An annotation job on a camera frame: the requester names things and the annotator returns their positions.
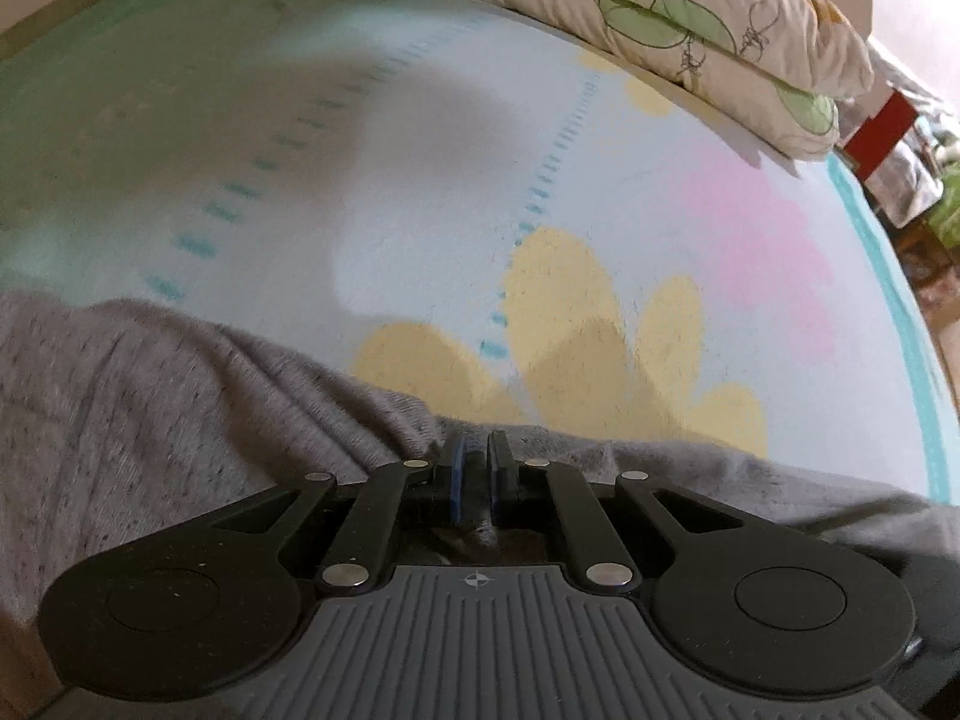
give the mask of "compass logo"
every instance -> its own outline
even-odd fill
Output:
[[[482,587],[484,584],[489,584],[493,580],[490,577],[488,577],[486,574],[481,574],[479,571],[474,571],[472,574],[467,576],[467,578],[464,579],[463,581],[465,581],[474,589],[478,589],[479,587]]]

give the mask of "black device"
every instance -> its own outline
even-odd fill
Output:
[[[544,557],[411,547],[485,517]],[[516,461],[498,432],[90,557],[38,622],[68,685],[43,720],[912,717],[880,686],[915,625],[887,568],[643,471]]]

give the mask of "pink pattern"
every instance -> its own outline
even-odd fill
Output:
[[[809,237],[803,209],[780,196],[762,170],[728,158],[698,159],[680,193],[699,220],[690,229],[702,239],[707,284],[733,306],[779,322],[806,360],[832,357],[833,321],[821,293],[833,272]]]

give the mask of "mattress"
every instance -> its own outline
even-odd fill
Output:
[[[916,303],[786,160],[465,0],[103,0],[0,63],[0,286],[142,298],[439,413],[960,495]]]

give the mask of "yellow flower pattern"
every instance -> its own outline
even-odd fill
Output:
[[[695,394],[704,316],[688,276],[658,285],[632,344],[610,276],[563,230],[540,227],[528,236],[504,286],[507,340],[525,397],[461,343],[422,323],[374,331],[352,372],[455,418],[536,422],[593,439],[708,440],[766,455],[766,421],[750,389],[725,383]]]

